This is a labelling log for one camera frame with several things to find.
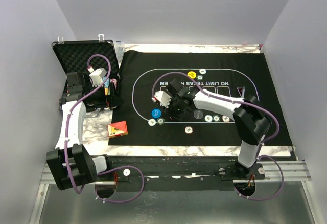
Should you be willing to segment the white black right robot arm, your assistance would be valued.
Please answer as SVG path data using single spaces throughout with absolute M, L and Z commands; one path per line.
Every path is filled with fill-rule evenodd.
M 259 107 L 255 96 L 250 96 L 249 99 L 222 96 L 197 84 L 188 88 L 174 79 L 162 91 L 154 92 L 153 100 L 175 120 L 180 120 L 186 111 L 197 109 L 233 119 L 241 139 L 235 173 L 242 179 L 253 174 L 262 143 L 272 124 L 272 119 Z

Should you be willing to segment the black dealer button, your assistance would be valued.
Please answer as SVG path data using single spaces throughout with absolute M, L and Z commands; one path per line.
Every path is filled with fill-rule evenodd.
M 204 116 L 204 113 L 203 113 L 202 110 L 197 109 L 197 110 L 194 111 L 193 116 L 194 116 L 195 119 L 201 120 L 203 118 L 203 116 Z

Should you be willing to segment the red playing card box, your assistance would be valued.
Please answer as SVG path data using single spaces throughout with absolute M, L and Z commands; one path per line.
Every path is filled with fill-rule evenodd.
M 119 121 L 111 124 L 107 124 L 108 137 L 116 138 L 128 134 L 126 121 Z

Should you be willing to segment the red white poker chip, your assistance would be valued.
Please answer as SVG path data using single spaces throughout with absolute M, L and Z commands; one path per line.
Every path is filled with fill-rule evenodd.
M 190 126 L 185 127 L 184 131 L 185 131 L 186 134 L 192 134 L 193 133 L 193 129 Z
M 227 116 L 223 116 L 222 117 L 222 120 L 223 120 L 223 122 L 229 122 L 230 121 L 230 118 L 227 117 Z

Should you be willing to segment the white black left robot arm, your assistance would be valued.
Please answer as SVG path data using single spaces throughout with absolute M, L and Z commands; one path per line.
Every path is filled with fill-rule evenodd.
M 46 162 L 59 190 L 73 188 L 80 194 L 86 184 L 94 183 L 97 176 L 109 180 L 113 167 L 104 155 L 92 157 L 82 144 L 86 106 L 80 100 L 91 87 L 85 73 L 67 74 L 67 84 L 59 103 L 63 119 L 55 149 L 46 154 Z

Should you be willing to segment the yellow big blind button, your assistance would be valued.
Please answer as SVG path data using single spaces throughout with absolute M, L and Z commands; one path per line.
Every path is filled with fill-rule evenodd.
M 187 75 L 188 75 L 189 77 L 191 77 L 192 79 L 196 78 L 196 76 L 197 76 L 196 72 L 194 72 L 194 71 L 189 71 L 189 72 L 187 73 Z

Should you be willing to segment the blue small blind button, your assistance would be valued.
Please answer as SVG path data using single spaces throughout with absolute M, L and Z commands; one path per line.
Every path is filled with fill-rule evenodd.
M 160 118 L 161 115 L 162 115 L 162 112 L 161 112 L 160 109 L 157 109 L 157 108 L 156 108 L 156 109 L 153 109 L 153 110 L 151 111 L 151 116 L 152 116 L 153 118 L 155 118 L 155 119 Z

